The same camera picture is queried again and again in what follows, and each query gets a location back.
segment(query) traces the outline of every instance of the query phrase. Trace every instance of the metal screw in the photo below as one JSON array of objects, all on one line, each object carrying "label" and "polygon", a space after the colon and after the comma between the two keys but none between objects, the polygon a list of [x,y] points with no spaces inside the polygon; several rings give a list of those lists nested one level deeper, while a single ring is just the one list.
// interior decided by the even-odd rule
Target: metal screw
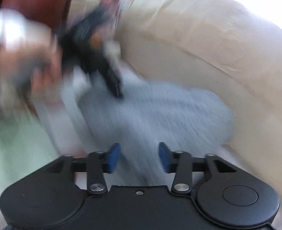
[{"label": "metal screw", "polygon": [[100,183],[94,183],[90,186],[90,189],[94,192],[100,192],[100,191],[103,191],[105,189],[105,186],[103,184],[100,184]]},{"label": "metal screw", "polygon": [[184,192],[189,189],[189,186],[185,183],[178,183],[174,186],[177,191]]}]

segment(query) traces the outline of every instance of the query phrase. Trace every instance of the black mount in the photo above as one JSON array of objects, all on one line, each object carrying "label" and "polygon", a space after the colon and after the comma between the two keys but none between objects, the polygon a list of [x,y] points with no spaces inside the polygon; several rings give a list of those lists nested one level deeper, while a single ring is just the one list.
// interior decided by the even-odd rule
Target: black mount
[{"label": "black mount", "polygon": [[[159,157],[167,173],[175,173],[167,186],[112,186],[103,173],[112,173],[120,145],[87,158],[62,156],[8,187],[0,209],[13,229],[272,229],[280,205],[266,183],[208,154],[195,158],[171,152],[159,144]],[[193,172],[204,178],[192,185]],[[87,172],[87,190],[74,183],[75,172]]]}]

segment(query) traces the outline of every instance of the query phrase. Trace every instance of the finger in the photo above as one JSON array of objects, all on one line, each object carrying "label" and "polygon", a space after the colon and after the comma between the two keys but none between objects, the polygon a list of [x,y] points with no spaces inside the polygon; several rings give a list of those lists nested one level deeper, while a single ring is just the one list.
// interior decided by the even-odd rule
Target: finger
[{"label": "finger", "polygon": [[33,77],[31,79],[31,90],[38,92],[43,88],[43,74],[39,69],[34,70]]},{"label": "finger", "polygon": [[54,81],[61,78],[62,50],[58,49],[50,58],[50,74]]},{"label": "finger", "polygon": [[54,83],[54,79],[49,70],[43,73],[42,87],[48,88]]}]

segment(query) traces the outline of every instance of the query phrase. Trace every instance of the green object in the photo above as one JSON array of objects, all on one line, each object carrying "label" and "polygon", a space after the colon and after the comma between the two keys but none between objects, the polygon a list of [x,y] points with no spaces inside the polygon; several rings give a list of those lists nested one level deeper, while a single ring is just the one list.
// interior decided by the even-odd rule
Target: green object
[{"label": "green object", "polygon": [[[6,187],[58,156],[44,128],[30,113],[0,118],[0,195]],[[0,229],[4,226],[0,213]]]}]

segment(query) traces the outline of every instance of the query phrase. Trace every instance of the blue tab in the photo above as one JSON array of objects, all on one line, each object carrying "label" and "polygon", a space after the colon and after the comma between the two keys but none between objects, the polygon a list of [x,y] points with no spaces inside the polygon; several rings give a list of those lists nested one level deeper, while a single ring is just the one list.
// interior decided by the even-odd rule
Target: blue tab
[{"label": "blue tab", "polygon": [[170,172],[171,164],[170,164],[170,151],[168,147],[164,143],[159,143],[159,158],[166,173]]},{"label": "blue tab", "polygon": [[109,172],[112,173],[118,163],[121,154],[121,145],[117,144],[113,147],[113,151],[109,153],[108,168]]}]

